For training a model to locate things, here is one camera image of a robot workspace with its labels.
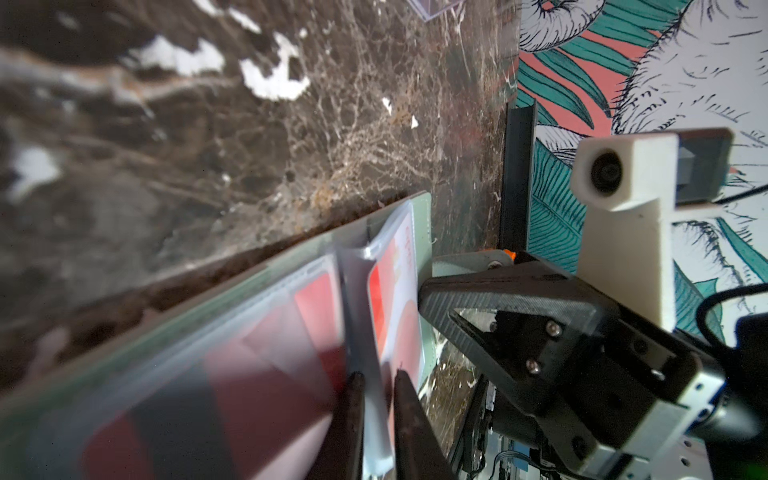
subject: black cable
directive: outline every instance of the black cable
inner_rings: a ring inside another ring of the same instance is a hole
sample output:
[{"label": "black cable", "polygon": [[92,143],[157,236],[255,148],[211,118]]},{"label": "black cable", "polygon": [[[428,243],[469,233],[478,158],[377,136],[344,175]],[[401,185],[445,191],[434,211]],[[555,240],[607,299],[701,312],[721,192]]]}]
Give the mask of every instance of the black cable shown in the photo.
[{"label": "black cable", "polygon": [[489,480],[493,480],[493,475],[496,473],[496,464],[499,463],[501,460],[506,460],[507,458],[517,458],[518,460],[522,460],[523,462],[528,463],[531,467],[538,468],[540,472],[557,472],[558,471],[556,468],[544,467],[543,465],[539,465],[537,462],[534,462],[531,459],[531,457],[527,456],[525,453],[515,452],[514,450],[506,450],[504,452],[499,452],[494,457],[493,468],[491,469],[491,476],[488,477]]},{"label": "black cable", "polygon": [[483,456],[480,457],[480,466],[478,467],[478,469],[472,470],[471,472],[469,472],[468,480],[475,480],[475,476],[477,476],[477,474],[482,472],[483,470],[485,470],[485,454],[483,454]]},{"label": "black cable", "polygon": [[730,361],[733,356],[733,349],[731,349],[725,343],[721,342],[720,339],[718,339],[715,334],[712,333],[712,330],[710,330],[710,327],[707,325],[707,314],[712,309],[712,307],[716,306],[718,303],[722,303],[733,298],[738,298],[740,296],[749,296],[764,292],[768,292],[768,283],[761,283],[760,285],[739,286],[737,288],[724,290],[723,292],[718,292],[714,295],[708,296],[696,309],[696,326],[699,327],[699,331],[704,336],[704,339],[706,339],[707,342],[709,342],[712,346],[712,349],[715,350],[715,353],[719,357],[720,361]]},{"label": "black cable", "polygon": [[718,200],[713,203],[718,205],[732,204],[735,201],[743,200],[745,198],[752,197],[753,195],[761,194],[764,191],[768,191],[768,184],[765,184],[762,187],[753,188],[752,190],[748,190],[743,194],[733,195],[732,197],[725,197],[722,200]]}]

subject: marble surface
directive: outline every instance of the marble surface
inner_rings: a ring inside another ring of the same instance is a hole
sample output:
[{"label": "marble surface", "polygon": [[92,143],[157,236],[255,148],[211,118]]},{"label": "marble surface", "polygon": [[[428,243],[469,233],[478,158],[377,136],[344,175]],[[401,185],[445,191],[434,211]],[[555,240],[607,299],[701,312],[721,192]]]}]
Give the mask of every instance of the marble surface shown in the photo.
[{"label": "marble surface", "polygon": [[420,190],[493,247],[502,3],[3,2],[0,389]]}]

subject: screw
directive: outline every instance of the screw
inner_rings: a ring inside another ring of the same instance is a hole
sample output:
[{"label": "screw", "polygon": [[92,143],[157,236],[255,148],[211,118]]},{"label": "screw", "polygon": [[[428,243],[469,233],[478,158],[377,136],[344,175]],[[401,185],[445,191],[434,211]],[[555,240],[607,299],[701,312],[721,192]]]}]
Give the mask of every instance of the screw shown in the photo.
[{"label": "screw", "polygon": [[525,362],[525,368],[528,369],[528,373],[531,375],[538,375],[541,371],[541,365],[534,359],[528,359],[528,361]]},{"label": "screw", "polygon": [[634,343],[632,343],[632,347],[634,348],[634,351],[640,355],[645,355],[648,351],[648,344],[642,339],[635,340]]},{"label": "screw", "polygon": [[554,320],[547,322],[547,333],[549,336],[556,338],[563,334],[563,329]]}]

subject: wall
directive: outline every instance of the wall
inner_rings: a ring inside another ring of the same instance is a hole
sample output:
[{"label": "wall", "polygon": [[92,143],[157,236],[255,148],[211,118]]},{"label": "wall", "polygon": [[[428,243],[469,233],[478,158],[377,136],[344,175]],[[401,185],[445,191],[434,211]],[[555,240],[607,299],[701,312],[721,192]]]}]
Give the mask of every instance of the wall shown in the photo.
[{"label": "wall", "polygon": [[[731,168],[722,195],[766,183],[768,2],[523,0],[517,105],[540,102],[531,251],[575,271],[584,209],[568,189],[585,136],[728,127]],[[768,280],[766,195],[721,219],[674,227],[678,327],[716,291]],[[735,322],[768,297],[718,308],[710,327],[733,345]]]}]

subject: wire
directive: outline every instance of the wire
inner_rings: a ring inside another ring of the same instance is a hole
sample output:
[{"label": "wire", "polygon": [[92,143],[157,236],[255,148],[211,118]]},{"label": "wire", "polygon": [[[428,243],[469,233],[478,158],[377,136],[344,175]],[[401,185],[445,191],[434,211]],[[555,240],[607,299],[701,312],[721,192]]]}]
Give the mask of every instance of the wire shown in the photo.
[{"label": "wire", "polygon": [[493,468],[491,469],[491,476],[488,477],[488,480],[493,480],[493,475],[496,473],[496,464],[499,463],[501,460],[506,460],[507,458],[516,458],[518,460],[522,460],[523,462],[528,463],[531,467],[538,468],[540,472],[557,472],[558,471],[556,468],[544,467],[543,465],[539,465],[537,462],[534,462],[531,459],[531,457],[527,456],[525,453],[515,452],[514,450],[506,450],[504,452],[499,452],[494,457]]},{"label": "wire", "polygon": [[768,283],[761,283],[760,285],[748,285],[739,286],[731,290],[724,290],[723,292],[715,293],[708,296],[696,309],[696,326],[699,327],[699,331],[710,343],[716,354],[720,357],[720,361],[729,361],[733,357],[733,349],[721,342],[719,338],[712,333],[712,330],[707,325],[707,314],[718,303],[738,298],[740,296],[755,295],[757,293],[768,292]]},{"label": "wire", "polygon": [[745,198],[752,197],[753,195],[761,194],[764,191],[768,191],[768,184],[765,184],[762,187],[753,188],[752,190],[748,190],[743,194],[733,195],[732,197],[725,197],[713,203],[718,205],[732,204],[735,201],[743,200]]},{"label": "wire", "polygon": [[482,472],[483,470],[485,470],[485,454],[483,454],[483,456],[480,457],[480,466],[478,467],[478,469],[472,470],[471,472],[469,472],[469,475],[468,475],[469,480],[475,480],[475,476],[477,476],[477,474]]}]

